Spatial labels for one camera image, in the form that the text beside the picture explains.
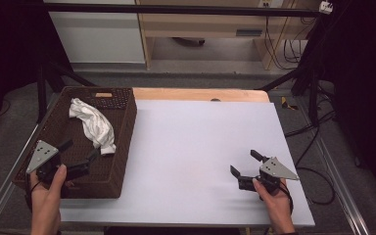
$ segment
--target table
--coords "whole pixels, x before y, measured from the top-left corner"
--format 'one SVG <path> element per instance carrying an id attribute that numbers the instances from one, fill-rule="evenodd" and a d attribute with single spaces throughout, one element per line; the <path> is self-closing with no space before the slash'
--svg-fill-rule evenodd
<path id="1" fill-rule="evenodd" d="M 63 200 L 64 223 L 136 226 L 268 225 L 263 202 L 229 171 L 258 174 L 251 149 L 295 171 L 262 91 L 134 88 L 138 115 L 119 199 Z M 210 102 L 210 99 L 224 102 Z M 296 226 L 313 226 L 302 185 L 288 181 Z"/>

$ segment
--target wicker basket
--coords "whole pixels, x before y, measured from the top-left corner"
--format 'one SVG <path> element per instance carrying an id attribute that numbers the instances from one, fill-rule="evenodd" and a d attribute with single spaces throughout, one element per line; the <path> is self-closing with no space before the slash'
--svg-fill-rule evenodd
<path id="1" fill-rule="evenodd" d="M 42 128 L 34 139 L 35 144 L 25 151 L 27 154 L 13 182 L 24 188 L 25 169 L 38 140 L 58 146 L 71 138 L 73 146 L 61 154 L 62 163 L 65 165 L 83 161 L 93 150 L 92 141 L 84 135 L 82 121 L 75 117 L 69 118 L 72 98 L 79 98 L 97 108 L 109 120 L 114 128 L 117 149 L 113 155 L 97 158 L 90 165 L 89 175 L 73 181 L 74 186 L 70 188 L 69 198 L 118 198 L 137 113 L 130 88 L 64 88 L 57 103 L 43 120 Z"/>

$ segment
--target floor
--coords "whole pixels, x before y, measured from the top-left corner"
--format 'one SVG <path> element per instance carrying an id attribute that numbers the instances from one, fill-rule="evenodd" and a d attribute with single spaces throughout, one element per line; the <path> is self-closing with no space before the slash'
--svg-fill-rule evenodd
<path id="1" fill-rule="evenodd" d="M 248 39 L 206 39 L 203 47 L 172 38 L 162 38 L 156 43 L 153 65 L 149 70 L 124 68 L 121 73 L 115 70 L 109 72 L 82 70 L 80 74 L 105 86 L 254 89 L 287 72 L 278 68 L 263 70 L 259 56 L 253 53 L 256 48 Z M 299 59 L 296 58 L 299 56 L 297 54 L 299 44 L 294 42 L 293 45 L 295 56 L 290 48 L 287 49 L 286 57 L 289 61 Z M 282 52 L 279 52 L 277 59 L 284 67 L 296 65 L 286 62 Z M 285 133 L 307 125 L 307 97 L 293 97 L 289 91 L 292 84 L 293 81 L 288 81 L 269 92 L 270 102 L 275 104 Z M 322 82 L 321 85 L 325 89 L 333 86 L 326 82 Z M 282 97 L 286 98 L 289 106 L 282 106 Z M 332 111 L 327 97 L 320 96 L 318 101 L 320 117 Z M 0 116 L 0 186 L 35 127 L 37 117 L 35 84 L 7 94 L 3 104 L 3 111 L 5 110 L 7 111 Z M 295 161 L 305 151 L 315 133 L 316 130 L 313 129 L 287 138 Z M 321 144 L 327 146 L 327 152 L 319 147 Z M 314 227 L 300 228 L 299 231 L 303 234 L 356 234 L 348 220 L 348 214 L 351 212 L 345 211 L 345 203 L 337 192 L 337 182 L 334 185 L 335 190 L 331 190 L 327 183 L 327 181 L 332 182 L 332 176 L 326 155 L 330 155 L 337 165 L 342 176 L 340 180 L 347 185 L 362 220 L 368 227 L 369 234 L 376 234 L 376 182 L 368 169 L 354 165 L 353 152 L 334 118 L 321 125 L 316 140 L 300 163 L 300 166 L 320 172 L 323 177 L 306 169 L 298 171 L 316 223 Z M 333 195 L 336 197 L 331 204 L 318 204 L 329 201 Z M 0 234 L 15 234 L 14 231 L 23 231 L 27 234 L 30 213 L 24 205 L 23 190 L 14 188 L 12 196 L 7 200 L 7 205 L 0 215 Z M 63 229 L 70 234 L 102 234 L 103 228 L 76 224 L 63 226 Z M 262 234 L 262 228 L 254 228 L 252 233 Z"/>

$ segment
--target white cloth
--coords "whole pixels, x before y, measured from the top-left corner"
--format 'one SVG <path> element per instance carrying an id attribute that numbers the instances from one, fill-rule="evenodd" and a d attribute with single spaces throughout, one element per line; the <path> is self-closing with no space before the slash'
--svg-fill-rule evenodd
<path id="1" fill-rule="evenodd" d="M 112 125 L 96 108 L 87 105 L 78 98 L 71 99 L 70 118 L 83 121 L 85 136 L 93 141 L 94 148 L 101 147 L 101 154 L 112 154 L 116 151 L 115 135 Z"/>

